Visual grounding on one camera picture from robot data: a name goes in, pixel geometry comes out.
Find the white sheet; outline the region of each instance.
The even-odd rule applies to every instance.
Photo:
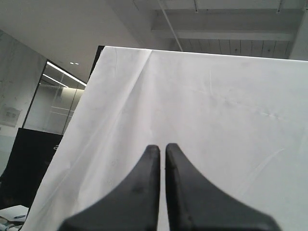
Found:
[[[228,194],[284,231],[308,227],[308,62],[106,47],[23,231],[55,231],[109,193],[148,144],[176,142]]]

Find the white cloth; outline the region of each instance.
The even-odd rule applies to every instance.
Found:
[[[226,193],[308,227],[308,62],[105,47],[23,231],[55,231],[109,193],[148,144],[176,142]]]

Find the fluorescent light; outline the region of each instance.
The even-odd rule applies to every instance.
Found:
[[[59,84],[61,84],[62,86],[65,86],[66,88],[68,88],[68,86],[67,85],[64,85],[63,83],[60,83],[59,81],[57,81],[57,80],[55,80],[55,79],[53,79],[53,78],[51,78],[51,77],[49,77],[48,75],[46,75],[46,74],[43,74],[45,77],[47,77],[47,78],[49,78],[49,79],[51,79],[51,80],[53,80],[53,81],[55,81],[56,83],[59,83]]]
[[[47,62],[47,64],[48,64],[49,66],[52,66],[54,69],[60,71],[61,73],[67,75],[68,77],[72,78],[72,79],[75,80],[76,82],[82,84],[83,86],[86,86],[86,84],[85,84],[84,82],[80,81],[79,79],[75,78],[74,76],[72,76],[71,74],[67,73],[66,71],[64,71],[64,70],[62,70],[62,69],[60,69],[60,68],[58,68],[58,67],[55,66],[55,65],[53,65],[51,62]]]

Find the ceiling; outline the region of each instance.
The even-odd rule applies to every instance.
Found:
[[[289,57],[307,3],[160,1],[183,51],[271,58]],[[158,0],[1,0],[0,29],[84,81],[98,45],[180,50]]]

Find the glass partition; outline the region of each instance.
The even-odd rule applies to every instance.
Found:
[[[64,134],[86,84],[47,62],[24,128]]]

